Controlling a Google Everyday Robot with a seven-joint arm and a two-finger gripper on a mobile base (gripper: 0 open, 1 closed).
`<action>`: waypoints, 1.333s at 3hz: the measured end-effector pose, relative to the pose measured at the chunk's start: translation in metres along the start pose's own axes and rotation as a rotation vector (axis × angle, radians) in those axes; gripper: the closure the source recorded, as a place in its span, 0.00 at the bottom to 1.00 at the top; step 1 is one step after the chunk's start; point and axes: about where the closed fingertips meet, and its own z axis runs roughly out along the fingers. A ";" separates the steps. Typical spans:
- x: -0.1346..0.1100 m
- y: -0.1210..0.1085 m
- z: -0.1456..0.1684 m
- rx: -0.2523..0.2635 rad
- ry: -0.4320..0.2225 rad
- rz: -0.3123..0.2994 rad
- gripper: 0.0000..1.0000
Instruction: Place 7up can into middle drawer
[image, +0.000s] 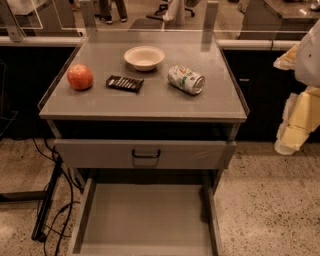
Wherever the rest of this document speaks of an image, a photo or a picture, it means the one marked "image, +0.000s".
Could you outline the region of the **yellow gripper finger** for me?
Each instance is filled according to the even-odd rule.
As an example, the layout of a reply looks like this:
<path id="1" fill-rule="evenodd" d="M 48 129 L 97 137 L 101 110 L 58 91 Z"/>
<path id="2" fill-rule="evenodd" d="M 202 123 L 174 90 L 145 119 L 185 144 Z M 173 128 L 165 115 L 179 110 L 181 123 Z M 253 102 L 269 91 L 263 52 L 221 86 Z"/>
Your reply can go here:
<path id="1" fill-rule="evenodd" d="M 320 126 L 320 89 L 308 86 L 300 94 L 291 93 L 286 101 L 274 149 L 293 155 Z"/>
<path id="2" fill-rule="evenodd" d="M 287 52 L 274 61 L 273 66 L 280 70 L 294 70 L 297 49 L 297 45 L 292 46 Z"/>

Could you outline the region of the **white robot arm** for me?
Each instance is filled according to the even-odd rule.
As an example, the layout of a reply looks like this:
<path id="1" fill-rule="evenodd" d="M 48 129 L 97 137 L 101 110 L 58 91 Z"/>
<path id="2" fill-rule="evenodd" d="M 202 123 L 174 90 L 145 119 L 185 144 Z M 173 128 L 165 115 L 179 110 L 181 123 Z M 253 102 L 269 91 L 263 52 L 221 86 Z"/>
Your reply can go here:
<path id="1" fill-rule="evenodd" d="M 274 66 L 293 70 L 295 79 L 306 85 L 302 93 L 291 93 L 287 99 L 274 144 L 277 153 L 293 155 L 320 126 L 320 21 Z"/>

